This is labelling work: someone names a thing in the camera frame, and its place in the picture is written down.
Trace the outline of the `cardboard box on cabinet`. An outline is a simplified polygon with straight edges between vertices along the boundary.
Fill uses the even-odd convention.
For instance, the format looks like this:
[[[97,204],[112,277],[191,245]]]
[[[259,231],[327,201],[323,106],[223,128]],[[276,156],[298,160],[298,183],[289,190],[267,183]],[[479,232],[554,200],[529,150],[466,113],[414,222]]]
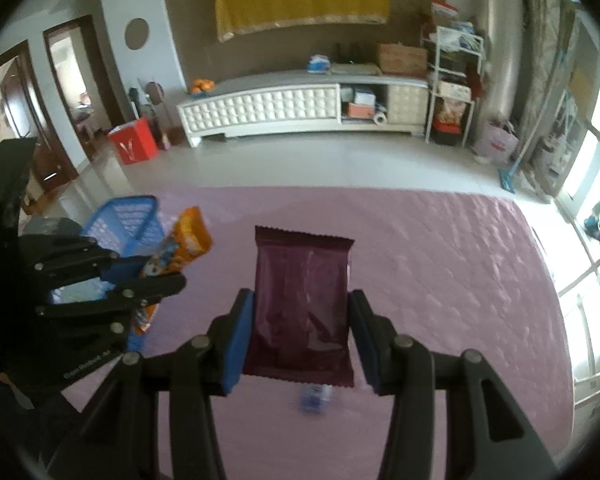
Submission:
[[[428,72],[428,52],[403,44],[380,44],[378,64],[384,74],[425,77]]]

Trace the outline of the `white tufted TV cabinet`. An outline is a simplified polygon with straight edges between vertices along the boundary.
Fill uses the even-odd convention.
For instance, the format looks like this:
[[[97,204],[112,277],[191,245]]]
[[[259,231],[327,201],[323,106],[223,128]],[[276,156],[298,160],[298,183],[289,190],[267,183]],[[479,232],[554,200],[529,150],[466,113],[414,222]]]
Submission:
[[[262,134],[368,131],[423,136],[426,81],[387,75],[309,74],[302,70],[220,82],[203,96],[178,104],[187,141]],[[384,112],[385,125],[374,115]]]

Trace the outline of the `red gift bag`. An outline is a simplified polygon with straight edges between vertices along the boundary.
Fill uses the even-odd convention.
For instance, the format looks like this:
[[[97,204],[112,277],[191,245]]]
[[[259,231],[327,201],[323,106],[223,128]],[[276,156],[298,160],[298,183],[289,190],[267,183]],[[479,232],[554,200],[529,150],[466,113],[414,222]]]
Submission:
[[[158,153],[158,146],[146,118],[113,128],[108,133],[108,140],[114,146],[120,162],[125,166],[146,162]]]

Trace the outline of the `white metal shelf rack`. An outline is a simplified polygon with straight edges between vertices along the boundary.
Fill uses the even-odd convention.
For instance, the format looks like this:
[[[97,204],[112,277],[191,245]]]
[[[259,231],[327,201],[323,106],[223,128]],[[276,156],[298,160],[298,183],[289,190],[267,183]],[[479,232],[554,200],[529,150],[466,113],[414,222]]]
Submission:
[[[420,28],[427,53],[429,103],[425,139],[464,146],[482,94],[486,44],[452,4],[434,0]]]

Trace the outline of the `purple blue snack bar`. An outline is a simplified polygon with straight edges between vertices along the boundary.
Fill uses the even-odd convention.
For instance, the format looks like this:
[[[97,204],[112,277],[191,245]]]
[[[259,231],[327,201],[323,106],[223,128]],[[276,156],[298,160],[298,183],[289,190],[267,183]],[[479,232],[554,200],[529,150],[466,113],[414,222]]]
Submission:
[[[300,390],[299,408],[303,413],[324,415],[332,400],[332,386],[304,384]]]

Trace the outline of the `tall silver air conditioner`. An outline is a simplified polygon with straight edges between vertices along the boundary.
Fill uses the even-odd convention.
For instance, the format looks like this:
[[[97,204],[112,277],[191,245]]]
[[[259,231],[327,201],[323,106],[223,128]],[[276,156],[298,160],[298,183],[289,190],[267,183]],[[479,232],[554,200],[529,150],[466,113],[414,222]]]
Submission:
[[[522,58],[524,0],[482,0],[482,10],[486,95],[480,103],[480,127],[512,114]]]

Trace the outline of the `plate of oranges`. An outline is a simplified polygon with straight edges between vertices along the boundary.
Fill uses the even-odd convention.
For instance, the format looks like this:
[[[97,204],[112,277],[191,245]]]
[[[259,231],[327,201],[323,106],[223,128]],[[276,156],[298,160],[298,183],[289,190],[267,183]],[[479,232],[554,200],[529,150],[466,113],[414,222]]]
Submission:
[[[192,96],[202,96],[208,94],[215,88],[215,82],[210,79],[195,79],[189,93]]]

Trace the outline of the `white paper roll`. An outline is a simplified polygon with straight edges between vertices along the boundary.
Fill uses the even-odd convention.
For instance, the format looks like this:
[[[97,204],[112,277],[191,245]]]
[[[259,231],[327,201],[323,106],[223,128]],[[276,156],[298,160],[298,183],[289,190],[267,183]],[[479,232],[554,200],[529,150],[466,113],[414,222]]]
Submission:
[[[387,122],[387,115],[384,112],[377,112],[374,115],[373,122],[375,125],[385,125]]]

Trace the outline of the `maroon snack packet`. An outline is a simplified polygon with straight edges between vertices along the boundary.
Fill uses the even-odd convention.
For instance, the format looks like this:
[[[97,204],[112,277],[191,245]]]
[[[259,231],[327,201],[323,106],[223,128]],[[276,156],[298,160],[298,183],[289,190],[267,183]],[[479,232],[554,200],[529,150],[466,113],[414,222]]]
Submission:
[[[252,334],[244,373],[351,388],[347,237],[256,226]]]

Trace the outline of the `brown wooden door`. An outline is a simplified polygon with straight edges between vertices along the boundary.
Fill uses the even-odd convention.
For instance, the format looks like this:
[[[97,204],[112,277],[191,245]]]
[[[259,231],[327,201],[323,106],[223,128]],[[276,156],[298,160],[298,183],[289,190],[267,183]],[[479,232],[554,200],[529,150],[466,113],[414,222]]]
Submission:
[[[78,175],[50,122],[25,41],[0,54],[0,143],[12,139],[36,142],[32,174],[37,191],[53,192]]]

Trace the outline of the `pink white shopping bag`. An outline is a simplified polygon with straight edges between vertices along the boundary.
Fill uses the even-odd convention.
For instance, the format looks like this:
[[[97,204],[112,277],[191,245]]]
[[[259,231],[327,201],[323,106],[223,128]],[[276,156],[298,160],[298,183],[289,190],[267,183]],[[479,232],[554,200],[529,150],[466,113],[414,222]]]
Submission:
[[[480,130],[474,144],[477,156],[487,159],[494,165],[505,166],[516,150],[519,139],[514,125],[508,120],[490,120]]]

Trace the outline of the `pink quilted table cloth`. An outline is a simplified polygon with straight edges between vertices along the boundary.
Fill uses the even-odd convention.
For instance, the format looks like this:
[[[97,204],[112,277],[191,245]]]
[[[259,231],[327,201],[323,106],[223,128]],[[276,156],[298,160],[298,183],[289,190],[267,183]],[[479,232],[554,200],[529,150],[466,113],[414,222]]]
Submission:
[[[572,433],[573,386],[556,290],[524,214],[478,194],[381,188],[194,188],[157,193],[164,221],[197,206],[213,238],[148,330],[145,352],[170,352],[230,310],[254,283],[254,230],[272,226],[353,240],[350,285],[430,350],[482,353],[552,454]],[[232,479],[373,479],[391,400],[363,377],[321,415],[291,382],[244,377],[213,411]]]

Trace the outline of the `blue tissue pack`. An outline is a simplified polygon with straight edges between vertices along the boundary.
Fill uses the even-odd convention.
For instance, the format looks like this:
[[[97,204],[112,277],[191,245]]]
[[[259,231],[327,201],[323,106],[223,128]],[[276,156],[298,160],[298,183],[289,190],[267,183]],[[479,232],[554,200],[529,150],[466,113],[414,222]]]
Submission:
[[[326,55],[312,55],[306,66],[309,74],[326,74],[330,71],[330,59]]]

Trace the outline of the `blue plastic basket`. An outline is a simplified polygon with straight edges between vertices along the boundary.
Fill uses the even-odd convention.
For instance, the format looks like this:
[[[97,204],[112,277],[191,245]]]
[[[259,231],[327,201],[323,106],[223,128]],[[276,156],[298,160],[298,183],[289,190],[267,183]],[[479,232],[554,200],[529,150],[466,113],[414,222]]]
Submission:
[[[158,198],[152,195],[113,198],[88,219],[81,235],[94,238],[100,247],[112,249],[123,257],[150,257],[164,237],[158,212]],[[134,313],[129,327],[123,330],[125,341],[120,350],[142,350],[148,325],[148,307],[144,307]]]

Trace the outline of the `orange cartoon snack bar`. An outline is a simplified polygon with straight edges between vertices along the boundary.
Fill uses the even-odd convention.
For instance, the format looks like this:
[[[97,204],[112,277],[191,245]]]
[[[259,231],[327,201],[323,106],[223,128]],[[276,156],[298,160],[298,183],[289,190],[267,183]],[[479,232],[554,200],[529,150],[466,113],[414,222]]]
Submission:
[[[208,254],[212,244],[213,240],[200,208],[187,208],[178,216],[170,233],[145,263],[140,271],[140,278],[182,272],[189,263]]]

